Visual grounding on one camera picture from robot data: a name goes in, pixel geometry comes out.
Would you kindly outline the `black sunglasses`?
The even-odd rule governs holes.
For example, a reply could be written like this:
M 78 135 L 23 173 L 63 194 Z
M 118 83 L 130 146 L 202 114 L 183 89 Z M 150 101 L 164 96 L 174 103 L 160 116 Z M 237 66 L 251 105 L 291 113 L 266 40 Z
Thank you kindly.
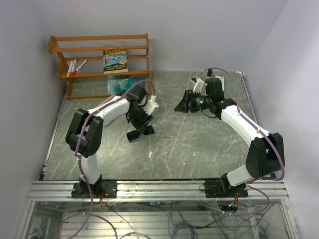
M 127 139 L 129 142 L 133 142 L 134 140 L 137 140 L 140 135 L 150 135 L 154 134 L 155 130 L 152 125 L 148 125 L 143 132 L 139 132 L 137 130 L 131 131 L 127 133 Z

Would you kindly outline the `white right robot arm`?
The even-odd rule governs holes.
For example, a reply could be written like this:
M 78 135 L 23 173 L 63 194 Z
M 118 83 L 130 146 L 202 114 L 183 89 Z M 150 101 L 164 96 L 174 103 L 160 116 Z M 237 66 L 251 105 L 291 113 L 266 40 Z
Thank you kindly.
M 249 147 L 245 163 L 218 179 L 217 192 L 231 197 L 237 187 L 264 178 L 277 171 L 284 171 L 284 142 L 279 133 L 270 133 L 254 123 L 231 98 L 225 98 L 219 78 L 202 80 L 191 78 L 192 90 L 185 90 L 174 111 L 196 113 L 209 110 L 219 120 L 231 126 Z

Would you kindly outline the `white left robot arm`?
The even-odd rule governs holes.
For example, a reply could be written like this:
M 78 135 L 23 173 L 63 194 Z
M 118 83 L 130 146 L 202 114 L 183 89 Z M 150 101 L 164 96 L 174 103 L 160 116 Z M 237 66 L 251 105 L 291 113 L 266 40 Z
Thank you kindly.
M 97 152 L 102 142 L 103 129 L 117 117 L 124 115 L 134 130 L 127 133 L 132 142 L 140 135 L 153 134 L 150 125 L 152 113 L 158 108 L 156 96 L 148 96 L 140 85 L 107 98 L 101 105 L 90 109 L 78 109 L 72 118 L 65 141 L 74 152 L 80 170 L 79 184 L 91 198 L 102 191 L 102 175 L 98 168 Z

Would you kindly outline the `blue cover book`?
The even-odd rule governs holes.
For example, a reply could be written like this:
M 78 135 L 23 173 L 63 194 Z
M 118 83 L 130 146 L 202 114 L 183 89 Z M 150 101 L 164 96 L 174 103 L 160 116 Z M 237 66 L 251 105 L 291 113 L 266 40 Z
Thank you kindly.
M 116 94 L 121 91 L 126 91 L 133 84 L 146 78 L 142 75 L 116 75 L 109 76 L 107 79 L 107 93 Z

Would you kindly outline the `white small carton box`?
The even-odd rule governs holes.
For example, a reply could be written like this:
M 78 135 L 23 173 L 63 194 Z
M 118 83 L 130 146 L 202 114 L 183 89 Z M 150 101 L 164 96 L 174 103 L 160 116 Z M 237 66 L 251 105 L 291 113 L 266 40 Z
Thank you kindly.
M 221 81 L 221 85 L 222 85 L 222 91 L 225 90 L 225 87 L 224 87 L 224 77 L 222 76 L 215 76 L 216 78 L 218 78 L 220 81 Z

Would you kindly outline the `illustrated paperback book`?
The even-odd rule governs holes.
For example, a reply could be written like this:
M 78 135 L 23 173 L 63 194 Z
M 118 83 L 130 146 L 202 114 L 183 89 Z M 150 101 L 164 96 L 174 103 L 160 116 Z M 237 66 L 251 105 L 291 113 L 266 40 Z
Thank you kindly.
M 104 50 L 103 51 L 103 73 L 128 72 L 126 50 Z

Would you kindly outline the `wooden shelf rack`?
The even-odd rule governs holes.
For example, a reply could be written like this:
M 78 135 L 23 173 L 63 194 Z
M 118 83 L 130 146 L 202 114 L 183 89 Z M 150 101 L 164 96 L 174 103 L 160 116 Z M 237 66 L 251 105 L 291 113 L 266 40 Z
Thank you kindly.
M 122 75 L 142 75 L 147 80 L 150 79 L 150 40 L 147 33 L 129 34 L 129 35 L 98 35 L 98 36 L 51 36 L 47 45 L 50 54 L 57 54 L 59 59 L 59 67 L 57 76 L 60 79 L 66 79 L 65 98 L 73 99 L 89 99 L 104 98 L 108 96 L 106 90 L 100 93 L 93 92 L 87 94 L 74 94 L 73 84 L 81 78 L 92 79 L 98 77 L 104 83 L 107 82 L 109 76 L 113 74 L 103 73 L 103 51 L 104 50 L 126 50 L 128 72 Z M 87 62 L 82 68 L 69 78 L 66 77 L 69 64 L 77 57 L 76 68 L 78 68 L 84 60 Z

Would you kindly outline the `red marker pen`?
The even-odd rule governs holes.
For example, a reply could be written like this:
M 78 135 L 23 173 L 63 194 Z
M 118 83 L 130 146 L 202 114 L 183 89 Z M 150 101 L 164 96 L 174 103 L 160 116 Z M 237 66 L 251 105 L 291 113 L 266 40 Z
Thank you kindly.
M 76 69 L 72 72 L 71 76 L 75 76 L 75 74 L 82 68 L 82 66 L 83 66 L 86 62 L 87 62 L 87 60 L 84 60 L 84 62 L 83 62 L 78 68 L 76 68 Z

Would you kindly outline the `grey marker pen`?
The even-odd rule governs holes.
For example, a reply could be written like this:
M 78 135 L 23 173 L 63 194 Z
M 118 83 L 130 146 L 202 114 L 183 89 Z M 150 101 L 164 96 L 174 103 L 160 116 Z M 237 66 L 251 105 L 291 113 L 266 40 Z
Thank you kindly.
M 75 58 L 74 58 L 73 66 L 72 66 L 72 70 L 71 70 L 71 72 L 73 72 L 73 71 L 75 70 L 76 63 L 77 63 L 77 57 L 75 57 Z

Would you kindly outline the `yellow marker pen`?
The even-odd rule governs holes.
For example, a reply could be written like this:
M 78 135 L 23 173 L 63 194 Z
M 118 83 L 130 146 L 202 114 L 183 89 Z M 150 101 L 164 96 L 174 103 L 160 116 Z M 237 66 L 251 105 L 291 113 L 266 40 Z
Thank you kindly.
M 70 64 L 69 64 L 69 68 L 68 68 L 68 71 L 67 71 L 67 74 L 66 74 L 67 78 L 69 78 L 72 68 L 73 68 L 73 61 L 71 61 Z

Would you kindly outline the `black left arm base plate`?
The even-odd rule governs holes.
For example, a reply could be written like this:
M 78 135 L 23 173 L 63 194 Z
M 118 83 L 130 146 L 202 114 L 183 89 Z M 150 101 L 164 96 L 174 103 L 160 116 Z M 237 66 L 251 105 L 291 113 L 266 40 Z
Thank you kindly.
M 117 181 L 115 180 L 99 180 L 95 184 L 90 184 L 93 198 L 116 198 L 117 196 Z M 90 198 L 89 187 L 86 182 L 80 180 L 74 183 L 71 197 L 76 198 Z

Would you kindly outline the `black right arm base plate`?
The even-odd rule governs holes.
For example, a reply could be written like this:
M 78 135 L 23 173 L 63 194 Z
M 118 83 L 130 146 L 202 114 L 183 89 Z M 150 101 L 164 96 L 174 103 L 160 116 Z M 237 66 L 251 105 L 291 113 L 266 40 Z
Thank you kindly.
M 248 197 L 248 192 L 245 190 L 245 184 L 239 186 L 231 186 L 227 181 L 213 178 L 205 180 L 204 191 L 206 198 L 234 198 L 235 193 L 239 198 Z

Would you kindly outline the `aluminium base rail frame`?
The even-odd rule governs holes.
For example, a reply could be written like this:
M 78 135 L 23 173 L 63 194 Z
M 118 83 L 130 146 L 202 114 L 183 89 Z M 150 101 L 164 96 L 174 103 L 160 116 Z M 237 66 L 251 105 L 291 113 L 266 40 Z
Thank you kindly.
M 115 198 L 107 202 L 164 202 L 164 201 L 208 201 L 199 186 L 204 180 L 119 180 Z M 28 192 L 27 200 L 18 226 L 16 238 L 26 236 L 28 223 L 38 202 L 89 202 L 89 198 L 72 198 L 75 181 L 34 181 Z M 245 187 L 248 194 L 245 200 L 279 200 L 283 209 L 287 228 L 292 239 L 301 238 L 297 222 L 291 209 L 289 195 L 283 181 L 258 180 Z

